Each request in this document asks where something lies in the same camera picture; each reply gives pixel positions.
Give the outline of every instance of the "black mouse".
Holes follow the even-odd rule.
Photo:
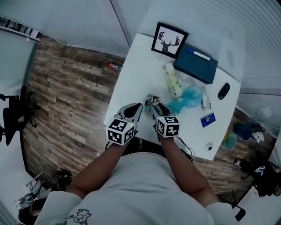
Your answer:
[[[230,89],[229,83],[226,83],[223,88],[219,91],[218,98],[222,100],[227,94]]]

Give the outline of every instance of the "framed deer picture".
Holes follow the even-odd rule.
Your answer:
[[[151,50],[177,58],[187,36],[187,32],[158,22]]]

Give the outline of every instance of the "blue plastic bag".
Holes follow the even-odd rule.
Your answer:
[[[174,110],[175,114],[179,114],[183,107],[191,109],[199,106],[201,104],[202,97],[203,93],[199,87],[189,85],[188,88],[184,90],[181,98],[169,102],[168,106]]]

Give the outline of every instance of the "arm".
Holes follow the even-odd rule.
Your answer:
[[[160,138],[168,163],[181,190],[197,200],[203,207],[219,202],[206,178],[182,153],[174,139]]]
[[[118,163],[126,146],[127,144],[124,146],[112,144],[73,179],[67,192],[83,199],[90,192],[100,189]]]

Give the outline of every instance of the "small blue card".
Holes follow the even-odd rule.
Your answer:
[[[206,127],[208,126],[209,124],[215,122],[216,119],[215,119],[215,114],[214,113],[211,113],[203,118],[201,118],[201,123],[202,123],[202,126],[203,127]]]

